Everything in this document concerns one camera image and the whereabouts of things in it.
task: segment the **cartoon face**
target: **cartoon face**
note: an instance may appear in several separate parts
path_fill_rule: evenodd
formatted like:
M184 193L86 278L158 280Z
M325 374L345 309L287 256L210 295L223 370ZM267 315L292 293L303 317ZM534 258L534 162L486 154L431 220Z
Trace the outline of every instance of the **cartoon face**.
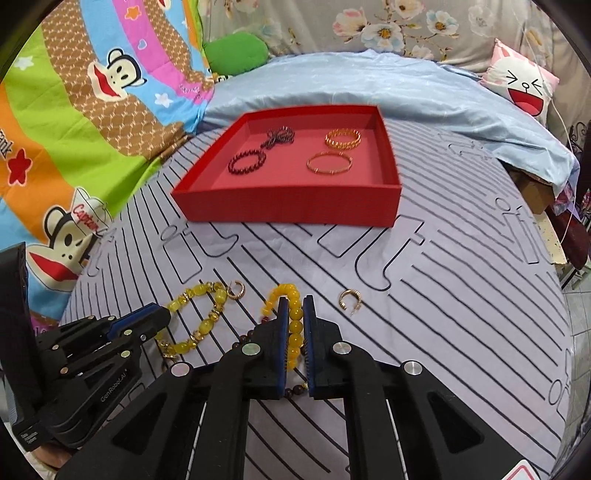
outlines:
M97 98L105 102L117 102L127 98L127 87L146 83L138 62L120 48L111 50L107 61L106 67L96 61L88 65L88 77Z
M544 111L550 95L546 93L547 85L537 67L507 57L495 63L495 73L496 81L500 80L506 87L508 99L519 108L531 116L538 116Z
M517 105L545 125L548 106L559 79L500 40L481 85Z
M27 246L29 270L50 290L71 292L98 237L83 232L59 206L45 217L48 245Z

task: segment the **red box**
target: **red box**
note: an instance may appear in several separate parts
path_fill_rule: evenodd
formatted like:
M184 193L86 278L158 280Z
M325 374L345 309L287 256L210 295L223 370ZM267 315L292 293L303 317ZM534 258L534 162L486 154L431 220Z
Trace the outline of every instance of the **red box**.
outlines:
M267 160L246 175L228 172L243 150L257 149L269 129L295 130L292 144L276 144ZM335 128L361 132L361 144L347 150L353 165L346 173L314 174L306 161L330 150L326 134ZM241 168L256 162L247 157ZM320 157L314 166L339 168L339 157ZM187 172L172 191L193 222L329 223L391 227L402 185L384 120L376 106L323 105L279 108L242 115Z

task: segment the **pink cartoon pillow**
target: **pink cartoon pillow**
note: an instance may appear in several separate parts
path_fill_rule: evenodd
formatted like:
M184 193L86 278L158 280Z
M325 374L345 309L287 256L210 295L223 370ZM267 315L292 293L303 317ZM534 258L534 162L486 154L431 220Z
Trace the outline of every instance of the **pink cartoon pillow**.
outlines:
M491 66L480 84L546 126L548 106L560 80L500 40L495 43Z

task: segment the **gold hoop earring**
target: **gold hoop earring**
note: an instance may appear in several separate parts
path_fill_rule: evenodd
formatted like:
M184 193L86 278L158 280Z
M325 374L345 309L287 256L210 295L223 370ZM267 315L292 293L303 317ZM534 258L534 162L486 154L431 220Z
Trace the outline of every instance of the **gold hoop earring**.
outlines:
M232 286L232 284L233 284L233 283L235 283L236 285L239 285L239 286L240 286L240 292L239 292L238 294L235 294L235 293L232 291L232 288L231 288L231 286ZM231 281L231 282L228 284L227 291L228 291L228 297L229 297L231 300L240 300L240 299L241 299L241 298L244 296L244 292L246 291L246 288L244 287L244 283L242 283L240 280L232 280L232 281Z
M357 312L357 310L361 308L361 305L363 303L363 300L361 299L361 293L359 293L357 290L345 290L342 294L340 294L339 305L343 310L347 309L347 305L345 305L345 302L343 301L343 299L347 295L352 295L357 299L357 303L355 304L355 307L353 307L353 311L351 312L351 315L353 315L355 312Z
M324 157L325 155L332 155L332 156L335 156L335 157L342 157L346 161L349 162L349 165L347 165L346 167L343 167L343 168L339 168L338 170L321 170L319 168L314 168L312 166L312 161L315 158ZM350 156L348 156L346 153L343 153L343 152L319 152L319 153L317 153L315 155L312 155L308 159L308 161L306 162L306 167L308 168L308 170L311 170L312 172L317 173L319 175L336 175L336 174L339 174L339 173L345 173L346 171L349 171L349 169L352 166L353 166L353 159Z
M355 139L350 142L337 142L336 140L333 140L333 137L340 137L342 135L355 137ZM335 148L337 150L351 150L359 146L361 143L361 133L353 128L335 128L326 134L324 143L330 148Z

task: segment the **gold bangle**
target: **gold bangle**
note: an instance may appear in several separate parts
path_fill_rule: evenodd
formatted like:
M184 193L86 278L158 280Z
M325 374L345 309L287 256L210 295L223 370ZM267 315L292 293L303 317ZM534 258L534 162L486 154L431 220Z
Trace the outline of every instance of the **gold bangle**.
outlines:
M355 140L351 140L350 142L337 142L333 140L333 137L340 137L341 135L350 135L351 137L355 137ZM361 133L353 128L335 128L326 134L324 143L330 148L337 150L351 150L361 143Z
M344 168L340 168L338 170L319 170L318 168L314 168L312 167L312 161L315 158L318 157L324 157L325 155L332 155L335 157L343 157L345 160L347 160L349 162L349 165L347 165ZM346 171L349 171L349 169L353 166L353 159L348 156L346 153L343 152L319 152L313 156L311 156L308 161L306 162L306 167L308 168L308 170L311 170L314 173L317 173L319 175L336 175L337 173L345 173Z

